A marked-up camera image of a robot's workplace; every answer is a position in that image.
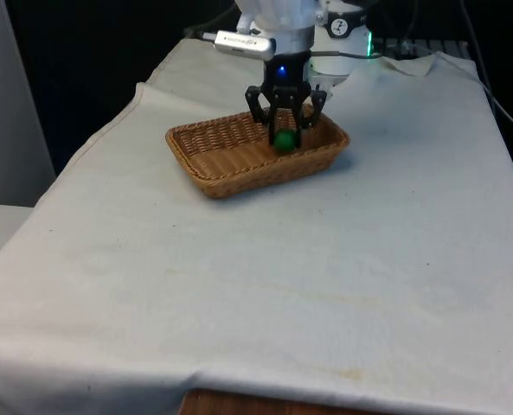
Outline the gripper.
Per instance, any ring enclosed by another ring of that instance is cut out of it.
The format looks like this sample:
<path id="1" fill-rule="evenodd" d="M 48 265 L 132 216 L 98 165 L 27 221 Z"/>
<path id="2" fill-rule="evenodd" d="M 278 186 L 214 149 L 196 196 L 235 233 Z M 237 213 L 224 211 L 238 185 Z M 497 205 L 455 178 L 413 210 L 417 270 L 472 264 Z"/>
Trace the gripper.
<path id="1" fill-rule="evenodd" d="M 266 125 L 268 142 L 275 143 L 276 116 L 282 96 L 292 95 L 292 116 L 296 124 L 295 146 L 302 144 L 302 131 L 314 126 L 322 113 L 327 100 L 327 92 L 314 90 L 307 80 L 307 64 L 311 57 L 309 51 L 296 54 L 278 54 L 264 63 L 264 78 L 261 86 L 249 86 L 245 98 L 253 121 Z M 260 104 L 260 95 L 269 102 L 265 110 Z M 311 112 L 305 111 L 305 101 L 311 100 Z"/>

